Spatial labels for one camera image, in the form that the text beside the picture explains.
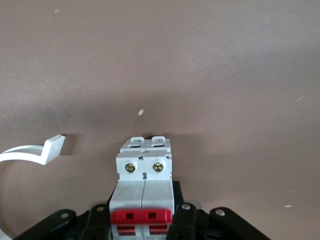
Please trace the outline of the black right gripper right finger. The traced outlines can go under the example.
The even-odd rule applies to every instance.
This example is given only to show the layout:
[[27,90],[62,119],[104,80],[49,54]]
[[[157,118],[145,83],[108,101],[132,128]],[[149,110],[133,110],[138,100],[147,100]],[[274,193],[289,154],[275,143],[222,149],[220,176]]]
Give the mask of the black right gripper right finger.
[[184,201],[181,184],[173,181],[175,212],[168,240],[268,240],[265,234],[227,207],[209,213]]

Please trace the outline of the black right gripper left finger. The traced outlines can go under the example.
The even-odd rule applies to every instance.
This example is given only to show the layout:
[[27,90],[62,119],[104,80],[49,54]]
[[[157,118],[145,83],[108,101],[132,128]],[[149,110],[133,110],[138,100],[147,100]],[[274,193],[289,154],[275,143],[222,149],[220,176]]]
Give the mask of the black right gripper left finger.
[[110,200],[95,203],[81,215],[60,209],[15,237],[16,240],[108,240]]

